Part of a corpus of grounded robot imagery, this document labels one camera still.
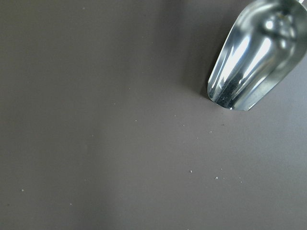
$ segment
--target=gray surface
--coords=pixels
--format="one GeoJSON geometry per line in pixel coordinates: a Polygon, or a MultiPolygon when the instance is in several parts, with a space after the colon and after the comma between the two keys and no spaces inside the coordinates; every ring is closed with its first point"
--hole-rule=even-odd
{"type": "Polygon", "coordinates": [[[307,58],[249,112],[200,96],[248,2],[2,3],[0,228],[306,229],[307,58]]]}

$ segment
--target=brown surface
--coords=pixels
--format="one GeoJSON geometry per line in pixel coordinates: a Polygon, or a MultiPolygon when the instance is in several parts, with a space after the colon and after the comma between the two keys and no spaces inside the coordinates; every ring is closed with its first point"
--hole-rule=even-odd
{"type": "Polygon", "coordinates": [[[305,230],[307,58],[200,96],[239,2],[2,3],[0,229],[305,230]]]}

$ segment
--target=metal scoop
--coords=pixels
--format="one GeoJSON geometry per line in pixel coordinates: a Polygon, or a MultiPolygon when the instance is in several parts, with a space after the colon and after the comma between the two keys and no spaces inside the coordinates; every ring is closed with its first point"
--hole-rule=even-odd
{"type": "Polygon", "coordinates": [[[307,50],[304,0],[256,0],[233,25],[208,82],[208,95],[231,110],[249,110],[307,50]]]}

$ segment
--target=silver scoop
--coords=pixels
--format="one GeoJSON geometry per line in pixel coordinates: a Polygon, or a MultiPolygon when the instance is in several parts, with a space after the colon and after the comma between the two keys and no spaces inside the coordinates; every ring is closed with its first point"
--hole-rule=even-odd
{"type": "Polygon", "coordinates": [[[233,25],[208,81],[208,95],[231,110],[249,110],[297,65],[307,50],[304,0],[256,0],[233,25]]]}

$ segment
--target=scoop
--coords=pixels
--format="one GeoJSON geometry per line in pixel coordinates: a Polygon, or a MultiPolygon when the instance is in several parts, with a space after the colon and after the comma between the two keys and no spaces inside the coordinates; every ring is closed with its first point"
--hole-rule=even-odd
{"type": "Polygon", "coordinates": [[[304,0],[256,0],[233,25],[208,81],[208,96],[231,110],[251,109],[307,50],[304,0]]]}

